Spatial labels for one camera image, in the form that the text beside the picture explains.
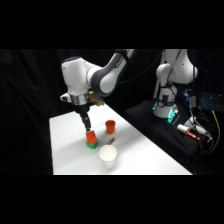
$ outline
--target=green light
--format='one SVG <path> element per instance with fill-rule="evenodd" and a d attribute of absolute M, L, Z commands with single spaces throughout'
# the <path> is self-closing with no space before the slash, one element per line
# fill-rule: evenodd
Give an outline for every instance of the green light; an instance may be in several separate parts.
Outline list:
<path fill-rule="evenodd" d="M 156 109 L 156 105 L 157 105 L 157 103 L 155 103 L 155 105 L 154 105 L 154 107 L 152 108 L 152 110 L 155 110 L 155 109 Z"/>
<path fill-rule="evenodd" d="M 172 118 L 172 117 L 171 117 L 172 112 L 173 112 L 173 109 L 170 110 L 170 113 L 169 113 L 169 115 L 168 115 L 168 118 L 169 118 L 169 119 Z"/>

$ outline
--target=green block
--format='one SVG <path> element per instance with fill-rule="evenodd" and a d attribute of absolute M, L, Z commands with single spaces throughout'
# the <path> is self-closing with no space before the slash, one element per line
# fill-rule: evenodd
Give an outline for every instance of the green block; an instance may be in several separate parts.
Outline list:
<path fill-rule="evenodd" d="M 87 147 L 90 148 L 90 149 L 96 149 L 96 147 L 97 147 L 97 145 L 98 145 L 98 142 L 89 145 L 88 141 L 86 141 L 86 145 L 87 145 Z"/>

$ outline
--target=green object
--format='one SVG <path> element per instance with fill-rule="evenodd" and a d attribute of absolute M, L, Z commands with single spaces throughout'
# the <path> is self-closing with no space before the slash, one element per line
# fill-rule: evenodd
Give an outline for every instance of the green object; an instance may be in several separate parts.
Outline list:
<path fill-rule="evenodd" d="M 154 105 L 154 107 L 152 108 L 152 110 L 155 110 L 155 109 L 156 109 L 156 105 L 157 105 L 157 103 L 155 103 L 155 105 Z"/>
<path fill-rule="evenodd" d="M 168 123 L 170 123 L 170 124 L 172 123 L 173 118 L 175 117 L 175 115 L 176 115 L 176 114 L 173 112 L 173 109 L 171 109 L 171 110 L 170 110 L 170 113 L 169 113 L 169 115 L 168 115 L 168 120 L 167 120 Z"/>
<path fill-rule="evenodd" d="M 98 142 L 89 145 L 88 141 L 86 141 L 86 145 L 90 149 L 96 149 Z"/>

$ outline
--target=paper cup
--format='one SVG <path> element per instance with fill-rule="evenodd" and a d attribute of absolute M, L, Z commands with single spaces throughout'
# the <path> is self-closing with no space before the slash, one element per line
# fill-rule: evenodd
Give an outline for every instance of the paper cup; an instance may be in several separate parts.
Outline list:
<path fill-rule="evenodd" d="M 107 169 L 112 169 L 116 162 L 117 149 L 112 145 L 105 145 L 100 149 L 99 157 Z"/>

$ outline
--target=black curtain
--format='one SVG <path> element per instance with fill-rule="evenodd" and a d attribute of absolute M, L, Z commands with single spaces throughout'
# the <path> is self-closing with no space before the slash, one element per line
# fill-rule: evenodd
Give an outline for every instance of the black curtain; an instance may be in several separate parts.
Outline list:
<path fill-rule="evenodd" d="M 67 92 L 61 62 L 72 56 L 105 66 L 115 49 L 0 50 L 0 174 L 53 174 L 49 119 L 73 111 L 60 101 Z M 139 49 L 122 80 L 138 75 L 162 49 Z M 199 49 L 196 62 L 209 71 L 206 90 L 224 94 L 223 49 Z M 119 114 L 151 99 L 158 60 L 140 79 L 119 85 L 106 103 Z"/>

